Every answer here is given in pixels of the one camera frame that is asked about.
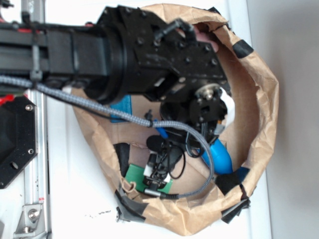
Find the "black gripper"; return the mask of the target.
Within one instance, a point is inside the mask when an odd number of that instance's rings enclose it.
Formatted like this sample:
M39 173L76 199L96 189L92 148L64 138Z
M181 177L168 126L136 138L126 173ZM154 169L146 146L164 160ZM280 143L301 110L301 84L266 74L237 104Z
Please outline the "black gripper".
M160 115L163 120L182 122L202 133L206 139L214 139L220 135L216 131L217 124L225 119L227 113L221 96L220 85L209 84L199 88L188 102L162 103ZM183 171L178 176L171 173L183 159L183 149L160 135L150 136L147 147L151 153L144 169L144 193L160 193L171 179L182 176Z

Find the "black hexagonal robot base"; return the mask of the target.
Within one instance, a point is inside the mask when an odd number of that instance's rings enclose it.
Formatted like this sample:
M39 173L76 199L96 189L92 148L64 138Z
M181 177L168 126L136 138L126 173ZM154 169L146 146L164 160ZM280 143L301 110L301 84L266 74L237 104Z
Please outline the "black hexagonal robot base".
M36 105L25 96L0 107L0 188L36 156Z

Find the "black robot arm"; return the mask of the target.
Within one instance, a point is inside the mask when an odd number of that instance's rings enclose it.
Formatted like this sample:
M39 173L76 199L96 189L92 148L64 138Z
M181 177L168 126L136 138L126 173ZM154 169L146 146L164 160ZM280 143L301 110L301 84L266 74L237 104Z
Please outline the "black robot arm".
M230 87L209 43L193 25L142 9L108 7L95 24L0 25L0 98L36 89L72 105L154 127L145 193L162 197L176 163L206 156L233 120Z

